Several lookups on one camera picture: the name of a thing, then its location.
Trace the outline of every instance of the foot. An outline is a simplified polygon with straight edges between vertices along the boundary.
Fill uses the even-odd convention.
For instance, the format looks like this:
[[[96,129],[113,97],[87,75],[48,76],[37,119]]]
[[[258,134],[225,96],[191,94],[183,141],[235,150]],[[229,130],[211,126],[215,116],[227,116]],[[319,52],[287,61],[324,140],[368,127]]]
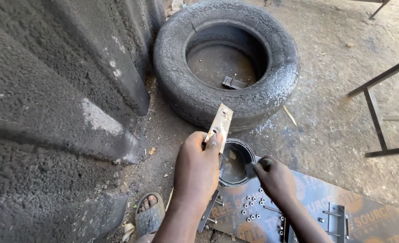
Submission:
[[[146,198],[140,208],[139,208],[139,212],[144,212],[145,210],[149,209],[150,207],[153,207],[154,205],[156,205],[156,203],[158,203],[158,200],[156,199],[155,196],[151,195],[148,196],[148,198]]]

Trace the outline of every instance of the workshop floor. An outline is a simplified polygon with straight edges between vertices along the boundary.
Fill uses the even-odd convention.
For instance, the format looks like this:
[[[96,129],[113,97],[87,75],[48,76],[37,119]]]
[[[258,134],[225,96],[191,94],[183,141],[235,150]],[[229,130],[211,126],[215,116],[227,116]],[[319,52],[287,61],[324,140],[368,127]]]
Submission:
[[[358,85],[399,63],[399,1],[391,1],[374,20],[367,17],[380,6],[377,3],[249,2],[271,12],[298,45],[300,79],[286,103],[297,126],[280,110],[255,128],[230,137],[245,141],[258,156],[272,154],[290,169],[399,207],[399,156],[363,157],[365,152],[380,149],[378,139],[364,97],[345,97]],[[122,191],[130,194],[128,222],[135,221],[133,206],[146,192],[159,192],[166,205],[180,143],[198,130],[168,107],[155,80],[150,80],[148,88],[150,110],[141,123],[143,134],[139,134],[147,154],[137,165],[125,168],[122,186]],[[399,114],[399,74],[377,85],[374,91],[384,114]],[[398,147],[399,122],[386,123],[386,130],[393,146]],[[157,150],[149,155],[152,147]],[[229,242],[231,238],[211,230],[198,233],[196,242],[210,241]]]

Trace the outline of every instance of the old tire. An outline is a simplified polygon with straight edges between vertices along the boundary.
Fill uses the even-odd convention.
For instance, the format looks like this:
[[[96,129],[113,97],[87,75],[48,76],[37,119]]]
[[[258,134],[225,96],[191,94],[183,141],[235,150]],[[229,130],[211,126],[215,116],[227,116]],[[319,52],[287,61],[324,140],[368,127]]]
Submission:
[[[216,25],[239,28],[263,45],[267,62],[256,84],[241,90],[218,89],[189,69],[186,49],[192,48],[188,46],[192,36]],[[242,45],[236,34],[218,35],[217,40]],[[213,40],[210,35],[202,39]],[[232,0],[196,3],[170,17],[157,36],[153,61],[159,89],[176,113],[208,129],[224,103],[234,111],[231,131],[246,130],[276,113],[293,92],[299,71],[298,49],[288,30],[264,10]]]

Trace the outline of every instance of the right hand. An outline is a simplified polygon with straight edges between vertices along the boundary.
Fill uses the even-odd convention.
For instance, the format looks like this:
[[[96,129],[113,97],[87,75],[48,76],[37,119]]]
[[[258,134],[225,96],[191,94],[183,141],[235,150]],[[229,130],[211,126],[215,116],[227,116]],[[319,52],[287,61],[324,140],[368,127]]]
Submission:
[[[269,164],[267,166],[269,167],[268,171],[265,171],[263,165],[261,165],[264,162]],[[253,169],[264,192],[278,207],[288,202],[298,202],[294,175],[286,165],[280,163],[271,155],[266,155]]]

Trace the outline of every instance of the sandal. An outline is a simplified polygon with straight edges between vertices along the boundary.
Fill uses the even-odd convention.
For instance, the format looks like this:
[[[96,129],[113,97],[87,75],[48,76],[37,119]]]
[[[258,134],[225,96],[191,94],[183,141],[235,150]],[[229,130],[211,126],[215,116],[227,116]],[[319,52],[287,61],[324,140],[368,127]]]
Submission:
[[[144,212],[140,212],[142,202],[151,195],[155,196],[158,202]],[[135,212],[135,223],[136,231],[138,232],[138,238],[143,235],[156,232],[159,229],[160,224],[162,224],[164,217],[165,207],[162,197],[157,192],[150,192],[143,196],[139,200]]]

